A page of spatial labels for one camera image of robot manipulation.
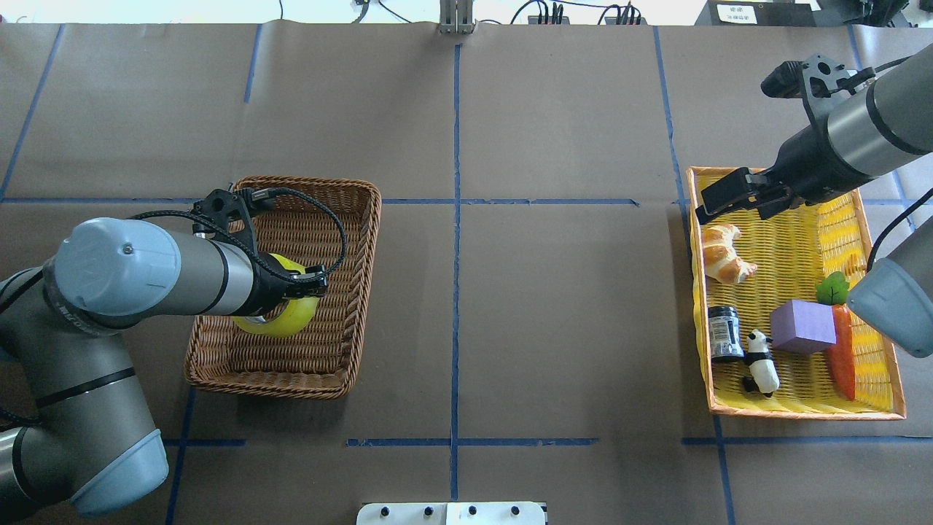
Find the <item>green leaf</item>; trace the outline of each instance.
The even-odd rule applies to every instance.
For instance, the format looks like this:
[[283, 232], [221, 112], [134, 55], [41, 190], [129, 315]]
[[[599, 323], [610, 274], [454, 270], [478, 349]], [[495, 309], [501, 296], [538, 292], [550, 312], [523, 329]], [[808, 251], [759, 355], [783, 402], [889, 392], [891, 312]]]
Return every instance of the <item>green leaf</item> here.
[[816, 285], [816, 301], [821, 305], [844, 305], [848, 296], [849, 281], [842, 272], [833, 272]]

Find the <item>yellow basket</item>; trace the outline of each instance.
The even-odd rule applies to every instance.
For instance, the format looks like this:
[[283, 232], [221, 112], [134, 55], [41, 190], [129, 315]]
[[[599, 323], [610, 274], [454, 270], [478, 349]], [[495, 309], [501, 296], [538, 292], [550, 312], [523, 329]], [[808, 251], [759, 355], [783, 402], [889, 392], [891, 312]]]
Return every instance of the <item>yellow basket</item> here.
[[[691, 167], [687, 171], [692, 209], [700, 205], [701, 190], [733, 168]], [[775, 350], [774, 365], [781, 388], [771, 398], [747, 393], [741, 362], [710, 361], [710, 305], [738, 309], [743, 333], [759, 329], [771, 333], [771, 312], [791, 299], [815, 300], [815, 286], [841, 271], [854, 286], [865, 276], [871, 248], [865, 211], [858, 190], [819, 206], [801, 206], [772, 219], [761, 220], [754, 210], [740, 210], [711, 222], [735, 224], [742, 236], [735, 241], [739, 255], [756, 263], [758, 272], [740, 285], [707, 280], [701, 249], [701, 226], [692, 212], [690, 248], [693, 252], [693, 318], [697, 349], [710, 412], [733, 416], [786, 419], [904, 419], [907, 407], [900, 384], [894, 345], [853, 316], [856, 351], [856, 398], [846, 399], [829, 376], [824, 352], [802, 355]]]

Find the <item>panda toy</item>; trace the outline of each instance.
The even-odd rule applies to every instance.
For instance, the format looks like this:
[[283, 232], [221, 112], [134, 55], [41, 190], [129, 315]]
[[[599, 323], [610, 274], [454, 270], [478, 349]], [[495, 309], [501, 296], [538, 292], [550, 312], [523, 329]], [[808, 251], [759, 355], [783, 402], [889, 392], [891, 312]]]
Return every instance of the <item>panda toy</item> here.
[[745, 365], [752, 373], [752, 377], [743, 377], [742, 384], [745, 391], [759, 391], [765, 397], [771, 397], [774, 391], [781, 387], [781, 380], [777, 377], [774, 368], [774, 356], [771, 355], [768, 345], [771, 337], [760, 330], [753, 330], [747, 337], [745, 347]]

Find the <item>black can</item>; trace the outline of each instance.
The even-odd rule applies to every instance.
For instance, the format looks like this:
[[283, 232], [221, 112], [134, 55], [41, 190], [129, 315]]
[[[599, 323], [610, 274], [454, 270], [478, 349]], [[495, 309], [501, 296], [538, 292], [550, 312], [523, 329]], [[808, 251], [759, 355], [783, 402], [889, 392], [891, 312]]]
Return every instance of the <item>black can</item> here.
[[745, 357], [739, 312], [735, 306], [710, 306], [709, 347], [713, 362], [736, 362]]

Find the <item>yellow ring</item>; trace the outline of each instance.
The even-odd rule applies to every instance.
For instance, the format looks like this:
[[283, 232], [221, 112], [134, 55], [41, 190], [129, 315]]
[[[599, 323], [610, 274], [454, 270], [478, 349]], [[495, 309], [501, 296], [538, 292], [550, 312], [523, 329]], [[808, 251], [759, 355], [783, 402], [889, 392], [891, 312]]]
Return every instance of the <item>yellow ring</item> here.
[[[304, 266], [297, 262], [291, 261], [277, 253], [271, 253], [270, 255], [272, 255], [286, 270], [304, 273]], [[320, 300], [320, 297], [292, 299], [285, 305], [285, 310], [275, 319], [261, 322], [251, 318], [233, 318], [233, 322], [247, 333], [267, 335], [269, 337], [291, 337], [304, 330], [305, 326], [308, 326], [308, 323], [311, 322], [314, 313], [317, 311], [317, 304]]]

